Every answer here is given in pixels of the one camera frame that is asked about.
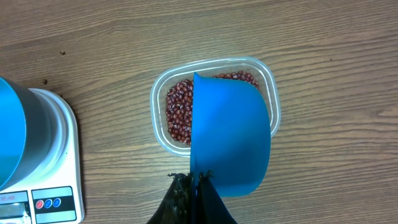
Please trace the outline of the blue plastic measuring scoop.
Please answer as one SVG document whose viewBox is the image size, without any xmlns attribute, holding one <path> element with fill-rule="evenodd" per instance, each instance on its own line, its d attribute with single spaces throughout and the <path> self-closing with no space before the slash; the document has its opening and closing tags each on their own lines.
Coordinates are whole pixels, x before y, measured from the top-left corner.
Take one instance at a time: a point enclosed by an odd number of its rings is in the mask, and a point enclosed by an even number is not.
<svg viewBox="0 0 398 224">
<path fill-rule="evenodd" d="M 196 223 L 199 174 L 212 171 L 219 196 L 241 197 L 264 179 L 271 154 L 271 127 L 259 90 L 241 80 L 193 76 L 190 171 L 191 223 Z"/>
</svg>

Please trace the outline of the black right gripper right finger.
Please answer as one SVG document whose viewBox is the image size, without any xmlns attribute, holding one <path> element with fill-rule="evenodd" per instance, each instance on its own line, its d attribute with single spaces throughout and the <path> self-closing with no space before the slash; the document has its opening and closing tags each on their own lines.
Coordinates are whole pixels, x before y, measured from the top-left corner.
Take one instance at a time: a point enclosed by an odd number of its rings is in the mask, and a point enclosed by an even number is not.
<svg viewBox="0 0 398 224">
<path fill-rule="evenodd" d="M 237 224 L 211 183 L 212 171 L 199 174 L 196 198 L 197 224 Z"/>
</svg>

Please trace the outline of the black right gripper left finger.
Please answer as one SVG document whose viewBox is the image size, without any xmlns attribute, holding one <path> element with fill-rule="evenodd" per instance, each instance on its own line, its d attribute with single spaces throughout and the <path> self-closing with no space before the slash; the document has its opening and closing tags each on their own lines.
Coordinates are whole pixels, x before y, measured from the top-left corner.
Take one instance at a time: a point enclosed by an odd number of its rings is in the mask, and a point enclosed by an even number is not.
<svg viewBox="0 0 398 224">
<path fill-rule="evenodd" d="M 172 183 L 147 224 L 188 224 L 191 216 L 192 173 L 170 173 Z"/>
</svg>

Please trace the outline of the red adzuki beans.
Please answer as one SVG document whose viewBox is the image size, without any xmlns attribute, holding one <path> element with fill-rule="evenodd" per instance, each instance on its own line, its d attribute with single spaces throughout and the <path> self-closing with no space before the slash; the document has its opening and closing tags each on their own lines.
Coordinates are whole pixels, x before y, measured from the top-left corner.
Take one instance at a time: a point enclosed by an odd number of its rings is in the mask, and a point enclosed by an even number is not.
<svg viewBox="0 0 398 224">
<path fill-rule="evenodd" d="M 176 83 L 167 92 L 165 115 L 168 133 L 174 141 L 191 145 L 193 80 L 185 79 Z"/>
</svg>

